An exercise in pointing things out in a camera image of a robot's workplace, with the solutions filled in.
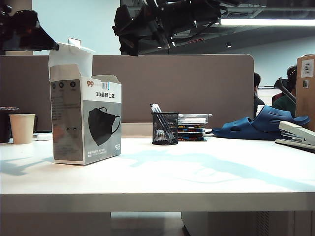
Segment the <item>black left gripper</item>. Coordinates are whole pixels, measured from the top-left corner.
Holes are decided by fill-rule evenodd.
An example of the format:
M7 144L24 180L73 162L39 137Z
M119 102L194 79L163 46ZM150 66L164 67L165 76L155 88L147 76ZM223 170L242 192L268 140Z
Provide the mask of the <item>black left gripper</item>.
M37 12L19 10L10 15L10 9L0 11L0 49L2 51L40 51L33 37L39 30L39 41L44 50L59 50L59 44L41 27Z

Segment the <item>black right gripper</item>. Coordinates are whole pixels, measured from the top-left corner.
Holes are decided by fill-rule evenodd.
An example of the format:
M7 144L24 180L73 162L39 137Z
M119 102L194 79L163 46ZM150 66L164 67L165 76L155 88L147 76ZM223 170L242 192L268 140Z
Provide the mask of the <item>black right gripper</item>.
M148 25L148 35L139 39L140 48L170 48L172 38L196 26L193 0L149 0L134 18L136 26Z

